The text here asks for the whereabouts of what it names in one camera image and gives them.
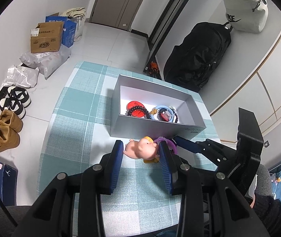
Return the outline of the grey phone box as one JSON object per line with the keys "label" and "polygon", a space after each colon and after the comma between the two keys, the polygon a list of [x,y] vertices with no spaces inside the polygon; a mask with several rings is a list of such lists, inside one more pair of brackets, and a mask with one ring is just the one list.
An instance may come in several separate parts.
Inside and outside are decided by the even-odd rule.
{"label": "grey phone box", "polygon": [[[143,118],[127,116],[127,104],[141,102]],[[149,136],[191,139],[206,128],[192,95],[126,75],[119,75],[113,94],[110,136],[141,139]]]}

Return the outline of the grey plastic mail bag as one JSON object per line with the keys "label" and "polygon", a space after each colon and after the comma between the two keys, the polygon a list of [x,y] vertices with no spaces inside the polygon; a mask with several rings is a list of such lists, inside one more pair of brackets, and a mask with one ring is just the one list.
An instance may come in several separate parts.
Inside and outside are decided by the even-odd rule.
{"label": "grey plastic mail bag", "polygon": [[70,56],[71,49],[62,44],[57,52],[26,52],[20,56],[20,60],[32,69],[38,69],[48,79]]}

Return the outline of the grey door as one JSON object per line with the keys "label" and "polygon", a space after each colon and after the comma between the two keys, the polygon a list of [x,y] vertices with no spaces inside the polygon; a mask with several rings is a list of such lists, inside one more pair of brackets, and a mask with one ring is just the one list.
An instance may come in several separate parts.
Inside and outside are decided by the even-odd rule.
{"label": "grey door", "polygon": [[130,31],[143,0],[95,0],[90,23]]}

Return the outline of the tan boot pair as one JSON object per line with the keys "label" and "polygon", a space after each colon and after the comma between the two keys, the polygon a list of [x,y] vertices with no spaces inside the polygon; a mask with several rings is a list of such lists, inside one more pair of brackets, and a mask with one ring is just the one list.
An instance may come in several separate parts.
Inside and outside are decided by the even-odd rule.
{"label": "tan boot pair", "polygon": [[22,120],[12,111],[3,110],[0,114],[0,152],[19,146],[19,132],[23,128]]}

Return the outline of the black backpack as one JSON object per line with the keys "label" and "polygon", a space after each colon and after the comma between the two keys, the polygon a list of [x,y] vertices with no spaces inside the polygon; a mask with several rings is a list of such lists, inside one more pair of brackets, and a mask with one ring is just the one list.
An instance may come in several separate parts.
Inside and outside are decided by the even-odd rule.
{"label": "black backpack", "polygon": [[176,45],[164,66],[164,80],[199,92],[219,66],[231,44],[232,26],[200,22]]}

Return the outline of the black white sneaker pair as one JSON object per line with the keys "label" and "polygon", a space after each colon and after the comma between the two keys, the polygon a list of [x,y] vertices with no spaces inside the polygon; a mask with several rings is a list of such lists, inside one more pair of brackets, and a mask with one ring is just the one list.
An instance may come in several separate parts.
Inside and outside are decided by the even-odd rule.
{"label": "black white sneaker pair", "polygon": [[7,95],[0,100],[0,110],[9,110],[14,112],[18,118],[23,119],[26,115],[26,109],[31,104],[31,98],[27,90],[22,87],[10,86],[7,89]]}

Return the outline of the pink pig figurine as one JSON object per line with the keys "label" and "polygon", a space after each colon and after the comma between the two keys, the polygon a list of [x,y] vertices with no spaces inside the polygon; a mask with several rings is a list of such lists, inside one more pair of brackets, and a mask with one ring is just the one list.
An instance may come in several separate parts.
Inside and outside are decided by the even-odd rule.
{"label": "pink pig figurine", "polygon": [[158,154],[159,146],[150,137],[136,141],[130,139],[125,146],[123,153],[132,159],[142,159],[144,163],[158,163],[160,156]]}

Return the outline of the white sack with cloth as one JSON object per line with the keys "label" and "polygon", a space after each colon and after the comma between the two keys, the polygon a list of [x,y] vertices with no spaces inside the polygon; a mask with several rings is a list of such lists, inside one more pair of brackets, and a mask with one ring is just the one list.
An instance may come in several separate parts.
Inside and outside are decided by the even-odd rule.
{"label": "white sack with cloth", "polygon": [[76,23],[74,41],[78,42],[83,35],[84,23],[86,20],[86,7],[68,9],[62,12],[61,16],[67,17],[72,22]]}

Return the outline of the brown cardboard box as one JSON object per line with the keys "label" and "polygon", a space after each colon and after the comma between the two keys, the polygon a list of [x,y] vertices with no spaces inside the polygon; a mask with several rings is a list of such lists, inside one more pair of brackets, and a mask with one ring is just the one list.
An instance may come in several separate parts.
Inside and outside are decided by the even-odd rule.
{"label": "brown cardboard box", "polygon": [[59,51],[62,44],[63,22],[38,23],[30,34],[31,53]]}

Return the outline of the clear plastic bag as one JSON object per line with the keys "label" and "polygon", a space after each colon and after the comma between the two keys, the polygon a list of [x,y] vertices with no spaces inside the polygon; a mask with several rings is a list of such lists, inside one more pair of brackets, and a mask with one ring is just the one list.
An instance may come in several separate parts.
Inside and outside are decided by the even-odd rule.
{"label": "clear plastic bag", "polygon": [[7,75],[3,86],[16,86],[21,88],[33,88],[38,82],[38,69],[24,66],[11,66],[7,69]]}

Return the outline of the blue cardboard box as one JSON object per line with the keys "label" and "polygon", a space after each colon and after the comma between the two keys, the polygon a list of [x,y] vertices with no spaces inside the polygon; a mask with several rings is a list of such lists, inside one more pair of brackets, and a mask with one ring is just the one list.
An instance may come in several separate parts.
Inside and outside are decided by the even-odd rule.
{"label": "blue cardboard box", "polygon": [[63,22],[62,44],[70,48],[74,43],[77,24],[65,16],[46,16],[45,22]]}

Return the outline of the blue shoe box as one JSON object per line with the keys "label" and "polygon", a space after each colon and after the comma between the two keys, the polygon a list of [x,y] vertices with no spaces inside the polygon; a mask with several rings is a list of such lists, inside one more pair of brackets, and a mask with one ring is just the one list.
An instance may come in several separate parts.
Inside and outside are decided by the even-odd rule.
{"label": "blue shoe box", "polygon": [[17,169],[0,162],[0,198],[5,206],[16,205],[17,175]]}

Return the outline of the white Nike bag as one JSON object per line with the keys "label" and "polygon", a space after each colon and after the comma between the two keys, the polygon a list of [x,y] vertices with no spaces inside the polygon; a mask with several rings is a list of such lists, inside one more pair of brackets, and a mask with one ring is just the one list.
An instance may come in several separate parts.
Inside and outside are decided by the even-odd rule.
{"label": "white Nike bag", "polygon": [[268,18],[267,0],[223,0],[227,21],[233,29],[260,33]]}

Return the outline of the teal plaid tablecloth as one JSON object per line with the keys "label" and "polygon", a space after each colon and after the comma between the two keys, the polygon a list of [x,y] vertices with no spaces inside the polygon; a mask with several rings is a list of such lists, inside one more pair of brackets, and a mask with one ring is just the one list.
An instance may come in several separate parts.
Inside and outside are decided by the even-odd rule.
{"label": "teal plaid tablecloth", "polygon": [[[99,163],[115,143],[111,137],[111,98],[119,75],[167,83],[114,67],[80,62],[56,103],[40,156],[37,192],[60,172],[73,175]],[[102,197],[107,236],[145,234],[176,225],[180,197],[170,196],[160,165],[124,157],[117,187]]]}

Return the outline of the red round badge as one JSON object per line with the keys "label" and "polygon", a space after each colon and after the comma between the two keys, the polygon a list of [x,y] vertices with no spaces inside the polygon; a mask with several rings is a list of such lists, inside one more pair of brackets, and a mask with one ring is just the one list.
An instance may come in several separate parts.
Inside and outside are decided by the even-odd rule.
{"label": "red round badge", "polygon": [[143,118],[146,113],[144,112],[144,105],[138,101],[131,101],[127,104],[127,116]]}

